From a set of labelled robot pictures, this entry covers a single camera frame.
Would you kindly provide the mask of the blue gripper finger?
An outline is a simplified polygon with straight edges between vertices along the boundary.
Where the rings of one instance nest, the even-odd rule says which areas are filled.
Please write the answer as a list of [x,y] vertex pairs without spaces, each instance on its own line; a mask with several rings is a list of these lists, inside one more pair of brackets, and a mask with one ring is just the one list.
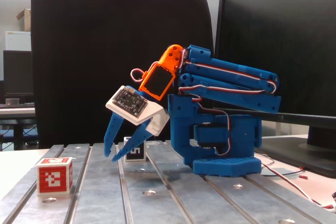
[[119,116],[116,113],[113,113],[108,124],[108,128],[104,135],[104,155],[105,157],[109,157],[111,148],[113,146],[114,139],[122,126],[124,118]]
[[124,144],[124,147],[112,158],[113,162],[118,161],[126,156],[125,161],[144,161],[144,141],[152,136],[152,133],[146,130],[149,122],[142,123],[134,132],[134,134]]

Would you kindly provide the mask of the orange gripper housing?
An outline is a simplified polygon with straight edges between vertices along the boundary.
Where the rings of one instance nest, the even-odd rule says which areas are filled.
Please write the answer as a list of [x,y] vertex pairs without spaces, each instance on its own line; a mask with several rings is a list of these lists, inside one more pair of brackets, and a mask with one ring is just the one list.
[[159,61],[154,62],[153,66],[144,72],[139,91],[161,101],[176,78],[182,50],[183,47],[180,45],[169,46]]

